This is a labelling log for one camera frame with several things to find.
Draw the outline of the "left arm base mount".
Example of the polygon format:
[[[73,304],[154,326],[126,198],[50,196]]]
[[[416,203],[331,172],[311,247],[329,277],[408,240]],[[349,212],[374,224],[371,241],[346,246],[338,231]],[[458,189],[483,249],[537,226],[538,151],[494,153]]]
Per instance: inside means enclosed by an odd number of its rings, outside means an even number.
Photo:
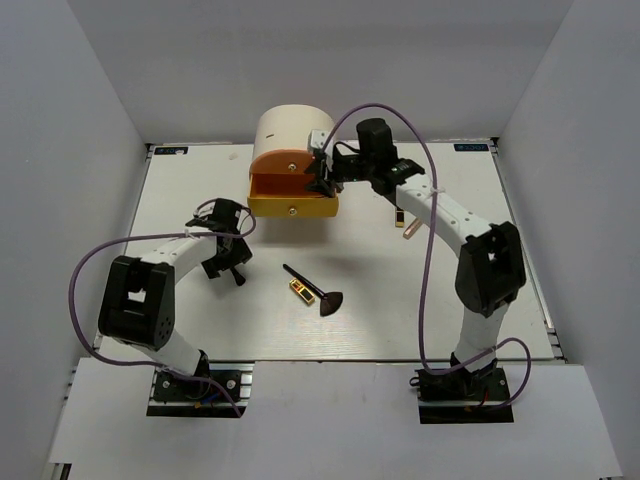
[[[250,398],[253,363],[210,363],[211,378],[231,397],[240,414]],[[177,379],[157,370],[153,377],[146,415],[165,418],[237,418],[231,403],[209,384]]]

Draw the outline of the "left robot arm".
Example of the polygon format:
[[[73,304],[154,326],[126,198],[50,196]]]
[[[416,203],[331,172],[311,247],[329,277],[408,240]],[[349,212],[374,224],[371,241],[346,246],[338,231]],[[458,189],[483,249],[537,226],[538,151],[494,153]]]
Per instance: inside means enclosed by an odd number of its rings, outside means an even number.
[[[202,268],[208,279],[224,272],[242,286],[238,267],[252,258],[241,231],[250,210],[230,199],[198,207],[185,230],[141,256],[121,255],[110,266],[98,318],[99,333],[144,353],[159,368],[178,373],[177,387],[199,399],[211,387],[207,355],[176,327],[176,286]]]

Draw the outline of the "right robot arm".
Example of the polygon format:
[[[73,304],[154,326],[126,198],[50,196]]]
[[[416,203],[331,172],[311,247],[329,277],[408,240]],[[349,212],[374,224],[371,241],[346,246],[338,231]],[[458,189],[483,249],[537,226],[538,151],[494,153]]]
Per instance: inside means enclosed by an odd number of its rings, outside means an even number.
[[[495,364],[504,316],[526,283],[519,231],[509,221],[495,224],[471,213],[437,186],[434,175],[400,157],[383,119],[360,122],[357,135],[357,151],[343,155],[329,132],[309,133],[312,162],[306,171],[313,178],[305,188],[333,197],[344,183],[367,181],[378,195],[429,226],[456,255],[455,291],[464,312],[451,384],[459,396],[475,398],[488,385],[485,371]]]

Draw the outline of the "cream round drawer organizer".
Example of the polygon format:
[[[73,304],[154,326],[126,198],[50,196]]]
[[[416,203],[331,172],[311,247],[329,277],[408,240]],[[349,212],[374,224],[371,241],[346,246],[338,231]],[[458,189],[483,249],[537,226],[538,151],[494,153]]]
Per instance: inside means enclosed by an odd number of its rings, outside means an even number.
[[[333,126],[333,119],[316,107],[298,104],[273,107],[258,121],[252,161],[276,149],[307,151],[307,137],[312,129],[331,131]]]

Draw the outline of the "yellow drawer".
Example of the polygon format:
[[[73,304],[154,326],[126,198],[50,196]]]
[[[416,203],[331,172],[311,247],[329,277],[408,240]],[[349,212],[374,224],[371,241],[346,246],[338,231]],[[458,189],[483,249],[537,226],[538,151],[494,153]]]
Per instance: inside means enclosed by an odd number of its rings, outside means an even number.
[[[337,197],[305,189],[313,179],[305,174],[257,174],[249,181],[247,203],[256,217],[327,218],[339,210]]]

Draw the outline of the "black fan makeup brush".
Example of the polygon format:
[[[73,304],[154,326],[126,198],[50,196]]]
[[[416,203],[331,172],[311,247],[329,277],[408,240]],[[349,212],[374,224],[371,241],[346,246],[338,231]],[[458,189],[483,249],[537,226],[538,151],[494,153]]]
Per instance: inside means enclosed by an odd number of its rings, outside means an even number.
[[[342,306],[344,296],[342,292],[332,291],[325,292],[317,287],[313,282],[307,279],[305,276],[294,270],[287,264],[283,265],[283,268],[288,273],[292,274],[304,287],[310,290],[314,295],[320,299],[320,316],[327,317],[339,310]]]

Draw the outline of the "orange top drawer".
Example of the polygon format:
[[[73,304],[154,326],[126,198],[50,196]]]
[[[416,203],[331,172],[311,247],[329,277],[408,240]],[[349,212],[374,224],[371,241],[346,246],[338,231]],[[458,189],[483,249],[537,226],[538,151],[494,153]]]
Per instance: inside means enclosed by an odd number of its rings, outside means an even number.
[[[257,156],[251,163],[251,175],[304,175],[314,160],[308,151],[276,149]]]

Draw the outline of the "small black makeup brush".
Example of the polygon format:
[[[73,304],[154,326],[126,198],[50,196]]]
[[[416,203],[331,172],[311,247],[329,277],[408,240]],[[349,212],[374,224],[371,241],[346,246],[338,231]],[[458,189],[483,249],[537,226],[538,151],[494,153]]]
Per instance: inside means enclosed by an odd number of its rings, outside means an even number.
[[[232,274],[237,286],[243,286],[246,283],[246,277],[241,274],[236,267],[230,267],[229,271]]]

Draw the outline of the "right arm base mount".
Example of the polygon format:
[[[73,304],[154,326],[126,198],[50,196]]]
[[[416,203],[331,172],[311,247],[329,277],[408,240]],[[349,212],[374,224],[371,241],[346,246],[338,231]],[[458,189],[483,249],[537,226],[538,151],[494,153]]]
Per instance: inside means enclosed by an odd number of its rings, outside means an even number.
[[[503,368],[489,366],[471,374],[448,375],[416,370],[409,385],[416,390],[423,425],[507,424],[514,422],[510,390]]]

